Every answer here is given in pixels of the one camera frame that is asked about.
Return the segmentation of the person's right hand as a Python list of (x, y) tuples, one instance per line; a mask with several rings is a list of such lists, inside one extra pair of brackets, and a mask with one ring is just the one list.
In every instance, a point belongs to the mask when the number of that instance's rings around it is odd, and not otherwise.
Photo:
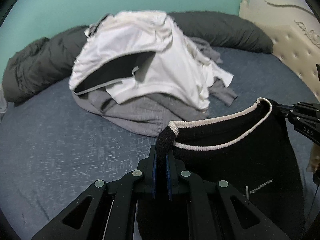
[(319, 163), (320, 163), (320, 146), (314, 143), (310, 151), (310, 158), (309, 158), (309, 163), (306, 168), (306, 171), (315, 173), (319, 168)]

